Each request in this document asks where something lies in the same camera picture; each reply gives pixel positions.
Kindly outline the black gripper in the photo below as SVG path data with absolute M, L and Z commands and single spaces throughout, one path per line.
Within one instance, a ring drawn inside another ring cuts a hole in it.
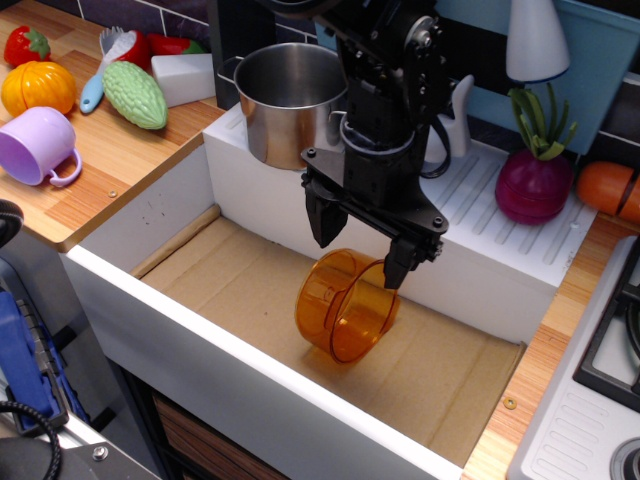
M 344 130 L 344 151 L 302 152 L 305 206 L 313 238 L 327 247 L 348 216 L 391 239 L 384 259 L 384 287 L 397 290 L 409 272 L 442 251 L 448 223 L 420 185 L 429 130 L 420 128 L 392 147 L 367 144 Z

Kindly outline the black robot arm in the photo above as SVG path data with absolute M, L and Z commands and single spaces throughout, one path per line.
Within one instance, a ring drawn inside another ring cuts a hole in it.
M 424 167 L 431 132 L 448 106 L 452 83 L 441 54 L 432 1 L 266 1 L 288 18 L 311 18 L 336 37 L 347 83 L 339 127 L 341 153 L 307 148 L 302 176 L 314 239 L 326 247 L 354 217 L 387 236 L 384 280 L 397 289 L 434 261 L 448 229 L 420 181 L 444 172 Z

